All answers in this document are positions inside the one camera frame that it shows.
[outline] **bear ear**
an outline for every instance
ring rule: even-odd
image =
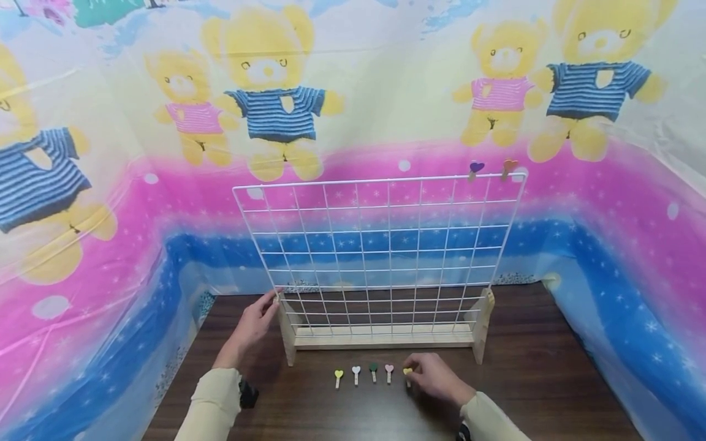
[[[224,37],[225,20],[212,17],[201,26],[201,43],[216,61],[221,61],[226,54],[223,53],[221,38]]]
[[[476,30],[473,32],[473,36],[471,37],[471,48],[473,48],[473,52],[477,53],[480,48],[483,29],[485,29],[485,26],[478,25]]]
[[[306,11],[299,6],[285,6],[282,9],[282,14],[292,24],[304,53],[311,52],[313,49],[313,23]]]
[[[556,0],[554,10],[551,14],[551,21],[554,24],[554,31],[558,35],[563,35],[566,23],[571,17],[574,8],[582,0]]]
[[[194,49],[193,47],[189,49],[189,55],[191,55],[191,58],[196,60],[196,63],[198,63],[199,66],[203,67],[205,64],[207,64],[206,58],[203,56],[203,54]]]
[[[654,29],[658,29],[664,24],[667,18],[674,12],[679,0],[661,0],[657,9],[657,19],[654,22]]]
[[[145,67],[147,68],[147,72],[150,73],[150,75],[154,76],[155,75],[155,60],[152,59],[151,55],[144,54],[143,55],[145,59]]]
[[[547,25],[546,22],[541,18],[538,18],[534,25],[537,27],[539,41],[541,43],[544,43],[546,41],[546,38],[549,36],[549,25]]]
[[[0,44],[0,71],[0,78],[11,80],[15,86],[27,85],[27,79],[20,64],[4,44]]]

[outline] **wall backdrop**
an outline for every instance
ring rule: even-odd
[[[233,186],[507,158],[528,179],[496,282],[548,284],[646,440],[706,439],[703,23],[699,0],[0,0],[0,439],[140,439],[213,295],[268,288]],[[478,190],[448,191],[394,197]]]

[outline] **blue striped shirt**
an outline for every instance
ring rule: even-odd
[[[52,168],[37,167],[25,153],[42,149]],[[0,148],[0,230],[68,209],[90,182],[71,161],[78,159],[67,128],[41,131],[34,139]]]
[[[618,118],[626,94],[634,98],[650,76],[650,70],[637,63],[549,64],[554,72],[554,96],[547,115],[584,119],[605,116]],[[596,84],[598,72],[613,71],[605,87]]]
[[[299,86],[262,92],[236,90],[225,94],[235,99],[243,118],[248,119],[250,138],[277,143],[316,139],[313,115],[321,115],[325,90]],[[291,111],[282,106],[282,97],[292,97],[294,108]]]

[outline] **wooden stand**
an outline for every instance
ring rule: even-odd
[[[472,347],[476,363],[482,364],[494,306],[493,292],[485,288],[482,298],[472,307],[478,311],[465,313],[466,322],[475,322],[470,324],[302,327],[298,315],[287,314],[293,310],[286,301],[282,302],[278,317],[289,366],[294,365],[297,350],[460,347]]]

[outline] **pink striped shirt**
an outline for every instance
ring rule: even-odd
[[[222,110],[213,104],[167,104],[167,111],[181,133],[217,134],[223,133],[218,121]]]
[[[490,86],[488,96],[483,89]],[[471,83],[473,108],[478,110],[522,111],[525,110],[525,95],[534,85],[527,77],[500,79],[478,78]]]

